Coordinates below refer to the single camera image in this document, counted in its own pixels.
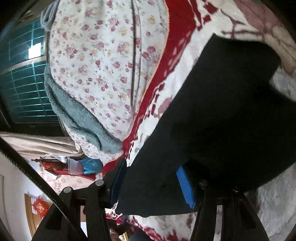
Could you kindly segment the black pants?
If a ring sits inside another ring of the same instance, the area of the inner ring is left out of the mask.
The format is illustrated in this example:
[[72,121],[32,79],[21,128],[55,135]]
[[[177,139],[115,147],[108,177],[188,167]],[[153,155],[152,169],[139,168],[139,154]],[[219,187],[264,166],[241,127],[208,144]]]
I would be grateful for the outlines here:
[[[248,192],[295,162],[295,103],[271,86],[280,63],[257,41],[213,35],[181,89],[128,168],[116,213],[197,211],[201,182]],[[183,168],[196,205],[187,204]]]

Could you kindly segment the blue plastic bag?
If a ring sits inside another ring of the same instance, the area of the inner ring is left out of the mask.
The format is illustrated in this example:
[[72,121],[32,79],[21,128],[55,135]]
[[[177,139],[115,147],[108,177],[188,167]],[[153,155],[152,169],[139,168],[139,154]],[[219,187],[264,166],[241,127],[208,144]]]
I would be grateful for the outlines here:
[[100,159],[86,157],[78,161],[83,166],[84,174],[96,174],[102,171],[103,163]]

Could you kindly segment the clear plastic container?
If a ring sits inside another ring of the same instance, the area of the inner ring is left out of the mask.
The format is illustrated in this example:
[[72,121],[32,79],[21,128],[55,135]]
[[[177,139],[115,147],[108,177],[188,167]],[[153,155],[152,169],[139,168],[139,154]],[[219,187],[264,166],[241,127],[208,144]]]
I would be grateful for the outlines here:
[[83,164],[79,161],[69,158],[68,159],[68,172],[70,175],[83,175]]

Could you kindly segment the red paper decoration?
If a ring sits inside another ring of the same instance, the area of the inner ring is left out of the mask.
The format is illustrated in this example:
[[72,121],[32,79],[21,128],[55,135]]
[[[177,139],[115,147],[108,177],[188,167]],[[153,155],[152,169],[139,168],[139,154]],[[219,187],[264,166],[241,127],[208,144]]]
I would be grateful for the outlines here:
[[33,202],[32,207],[38,216],[40,216],[40,218],[44,218],[50,209],[50,205],[43,200],[41,195],[39,195],[38,198]]

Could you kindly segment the teal tinted window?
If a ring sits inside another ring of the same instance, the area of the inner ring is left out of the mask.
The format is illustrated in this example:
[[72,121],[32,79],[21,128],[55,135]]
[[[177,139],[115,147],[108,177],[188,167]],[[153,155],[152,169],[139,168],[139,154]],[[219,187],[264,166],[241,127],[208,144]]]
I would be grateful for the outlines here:
[[46,33],[39,19],[1,43],[1,101],[12,123],[57,123],[44,88]]

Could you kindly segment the white floral quilt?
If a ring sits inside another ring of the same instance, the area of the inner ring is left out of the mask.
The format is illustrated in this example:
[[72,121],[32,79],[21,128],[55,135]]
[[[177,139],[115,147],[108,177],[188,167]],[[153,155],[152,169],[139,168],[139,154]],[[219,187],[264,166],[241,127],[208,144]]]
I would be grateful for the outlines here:
[[82,116],[64,124],[85,155],[106,164],[122,154],[163,56],[165,1],[60,1],[50,31],[53,87]]

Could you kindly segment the red floral plush blanket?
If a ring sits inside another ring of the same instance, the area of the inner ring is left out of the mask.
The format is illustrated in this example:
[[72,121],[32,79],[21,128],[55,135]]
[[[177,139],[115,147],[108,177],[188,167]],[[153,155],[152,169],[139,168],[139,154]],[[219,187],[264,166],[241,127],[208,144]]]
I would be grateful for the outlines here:
[[131,165],[168,105],[190,73],[213,34],[236,40],[262,41],[280,56],[275,81],[295,98],[295,42],[281,21],[266,6],[252,1],[190,1],[196,28],[191,30],[159,67],[144,95],[133,129],[123,144]]

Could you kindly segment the grey folded cloth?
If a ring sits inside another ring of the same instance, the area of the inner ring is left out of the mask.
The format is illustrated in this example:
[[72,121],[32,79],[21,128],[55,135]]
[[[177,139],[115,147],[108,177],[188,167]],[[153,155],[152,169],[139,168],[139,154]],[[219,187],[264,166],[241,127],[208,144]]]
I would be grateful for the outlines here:
[[59,0],[54,1],[41,12],[40,24],[41,28],[43,28],[45,32],[49,32],[51,30],[59,2]]

